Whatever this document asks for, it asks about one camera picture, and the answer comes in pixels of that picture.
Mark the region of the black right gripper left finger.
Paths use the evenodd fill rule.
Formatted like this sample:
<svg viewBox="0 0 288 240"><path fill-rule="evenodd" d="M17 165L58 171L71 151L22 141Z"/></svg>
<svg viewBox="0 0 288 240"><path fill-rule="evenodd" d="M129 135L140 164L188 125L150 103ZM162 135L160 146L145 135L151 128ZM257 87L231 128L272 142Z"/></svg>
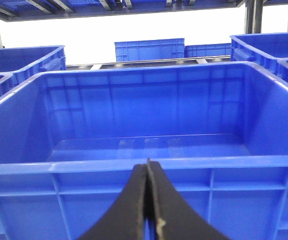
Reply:
<svg viewBox="0 0 288 240"><path fill-rule="evenodd" d="M80 240L142 240L147 166L136 164L125 187Z"/></svg>

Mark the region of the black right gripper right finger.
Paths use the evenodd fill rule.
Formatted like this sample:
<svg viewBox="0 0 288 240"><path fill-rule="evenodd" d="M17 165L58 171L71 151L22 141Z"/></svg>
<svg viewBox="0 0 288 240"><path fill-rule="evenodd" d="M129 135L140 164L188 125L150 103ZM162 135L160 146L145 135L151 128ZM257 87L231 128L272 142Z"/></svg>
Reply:
<svg viewBox="0 0 288 240"><path fill-rule="evenodd" d="M227 240L202 218L175 189L161 164L147 160L151 222L156 240Z"/></svg>

